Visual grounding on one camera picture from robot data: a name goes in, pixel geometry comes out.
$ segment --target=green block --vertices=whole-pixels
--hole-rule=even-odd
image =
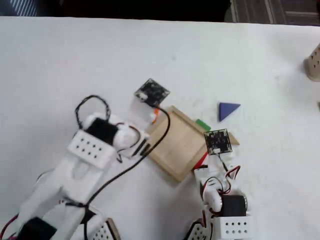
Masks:
[[[203,121],[201,121],[200,119],[197,119],[195,121],[196,124],[198,124],[199,126],[201,126],[206,132],[209,132],[211,127],[207,124],[205,124]]]

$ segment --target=cylindrical object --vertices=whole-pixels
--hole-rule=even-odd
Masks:
[[[304,60],[305,72],[312,81],[320,82],[320,44]]]

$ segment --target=wooden frame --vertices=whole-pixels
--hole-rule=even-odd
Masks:
[[[206,153],[204,129],[174,106],[167,109],[171,126],[167,136],[149,157],[181,182]],[[162,114],[147,132],[153,145],[165,132],[167,117]]]

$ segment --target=blue triangle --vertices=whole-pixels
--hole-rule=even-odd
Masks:
[[[220,102],[220,104],[219,104],[219,121],[221,122],[223,119],[228,117],[238,107],[240,107],[240,104]]]

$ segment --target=white tabletop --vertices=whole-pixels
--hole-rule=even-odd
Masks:
[[[319,39],[311,26],[0,17],[0,225],[65,154],[83,97],[100,95],[121,116],[153,78],[171,91],[163,107],[240,142],[234,161],[254,199],[255,239],[318,239],[320,83],[302,62]],[[219,123],[218,102],[241,107]],[[94,205],[124,240],[180,240],[202,202],[191,174],[177,184],[146,159]]]

